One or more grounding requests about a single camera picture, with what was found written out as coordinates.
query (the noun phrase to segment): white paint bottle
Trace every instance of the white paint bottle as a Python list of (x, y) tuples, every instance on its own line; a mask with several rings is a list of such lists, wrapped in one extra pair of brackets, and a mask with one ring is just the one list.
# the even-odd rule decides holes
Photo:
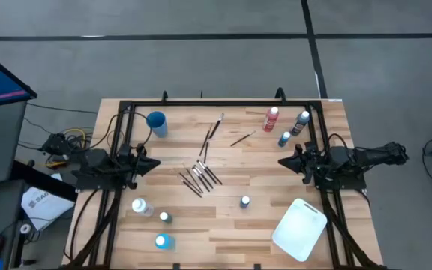
[(135, 199), (131, 207), (133, 211), (145, 217), (151, 217), (155, 213), (155, 208), (141, 198)]

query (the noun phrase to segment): paintbrush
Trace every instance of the paintbrush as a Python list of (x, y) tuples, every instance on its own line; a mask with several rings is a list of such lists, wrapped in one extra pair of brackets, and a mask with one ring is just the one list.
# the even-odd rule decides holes
[(198, 177), (198, 179), (201, 181), (202, 185), (206, 188), (206, 190), (207, 190), (208, 192), (211, 192), (211, 191), (209, 190), (208, 186), (206, 185), (206, 183), (204, 182), (203, 178), (201, 177), (201, 172), (196, 168), (196, 166), (193, 166), (192, 169), (193, 169), (194, 174)]
[(208, 176), (211, 178), (211, 180), (217, 185), (218, 183), (220, 183), (220, 185), (223, 185), (223, 183), (221, 183), (221, 181), (219, 180), (219, 178), (211, 171), (211, 169), (209, 169), (208, 165), (204, 164), (201, 161), (197, 161), (197, 163), (199, 164), (199, 166), (206, 171), (206, 173), (208, 174)]
[(186, 185), (186, 187), (188, 187), (189, 189), (191, 189), (191, 191), (193, 191), (199, 198), (203, 198), (199, 193), (197, 193), (188, 183), (186, 183), (186, 181), (181, 180), (181, 182), (183, 182), (183, 184)]
[(200, 185), (198, 184), (198, 182), (196, 181), (196, 179), (191, 174), (191, 171), (188, 168), (186, 168), (186, 167), (185, 167), (185, 169), (186, 169), (187, 174), (189, 176), (191, 176), (191, 179), (193, 179), (194, 184), (196, 184), (196, 186), (198, 187), (198, 190), (201, 191), (201, 194), (203, 194), (203, 190), (201, 189)]
[(255, 133), (256, 133), (256, 131), (253, 131), (253, 132), (249, 133), (248, 135), (242, 137), (241, 139), (238, 139), (237, 141), (235, 141), (235, 142), (231, 145), (231, 147), (235, 146), (237, 143), (241, 142), (242, 140), (248, 138), (249, 136), (251, 136), (251, 135), (253, 135), (253, 134), (255, 134)]
[(208, 133), (206, 134), (206, 138), (204, 139), (204, 142), (202, 143), (201, 151), (199, 152), (199, 156), (201, 156), (201, 154), (203, 153), (203, 149), (204, 149), (204, 147), (206, 146), (206, 142), (208, 141), (208, 138), (209, 138), (209, 132), (211, 132), (211, 128), (212, 128), (212, 127), (213, 127), (213, 124), (211, 124), (211, 125), (209, 126)]
[(211, 139), (215, 135), (216, 130), (218, 129), (219, 124), (221, 123), (221, 121), (223, 120), (223, 118), (224, 118), (224, 112), (221, 113), (221, 116), (217, 120), (216, 125), (214, 126), (214, 129), (213, 129), (213, 132), (211, 132), (211, 136), (209, 136), (209, 139)]
[(209, 147), (209, 142), (206, 142), (206, 149), (204, 151), (204, 163), (206, 163), (206, 157), (208, 156), (208, 147)]
[(194, 184), (193, 183), (191, 183), (182, 173), (179, 173), (179, 175), (184, 179), (184, 180), (186, 180), (186, 182), (189, 184), (189, 185), (191, 185), (195, 190), (197, 190), (198, 191), (198, 189), (194, 186)]

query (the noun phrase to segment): blue paint bottle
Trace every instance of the blue paint bottle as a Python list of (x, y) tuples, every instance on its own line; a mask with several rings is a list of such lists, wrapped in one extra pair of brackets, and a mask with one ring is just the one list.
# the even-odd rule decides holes
[(241, 198), (241, 202), (239, 202), (239, 207), (241, 207), (242, 209), (247, 208), (247, 207), (249, 206), (249, 202), (250, 202), (250, 201), (251, 201), (251, 200), (249, 199), (248, 196), (243, 196), (243, 197)]
[(175, 243), (175, 239), (167, 233), (158, 234), (154, 240), (156, 247), (164, 250), (174, 249)]
[(279, 139), (279, 142), (277, 142), (279, 147), (284, 147), (286, 143), (290, 140), (290, 137), (291, 137), (291, 133), (289, 132), (283, 133), (283, 136), (281, 136), (281, 139)]

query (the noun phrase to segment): red paint bottle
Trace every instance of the red paint bottle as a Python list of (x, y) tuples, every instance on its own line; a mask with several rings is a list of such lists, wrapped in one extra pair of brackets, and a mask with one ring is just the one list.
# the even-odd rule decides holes
[(266, 132), (271, 132), (276, 125), (276, 121), (278, 120), (279, 109), (275, 106), (271, 109), (268, 109), (268, 113), (266, 113), (266, 119), (264, 121), (264, 125), (262, 129)]

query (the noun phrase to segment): blue cup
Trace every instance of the blue cup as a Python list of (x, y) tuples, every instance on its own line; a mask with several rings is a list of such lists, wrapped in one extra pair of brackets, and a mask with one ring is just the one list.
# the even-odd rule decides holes
[(146, 124), (153, 129), (154, 135), (158, 138), (164, 138), (168, 135), (168, 125), (164, 113), (151, 112), (146, 119)]

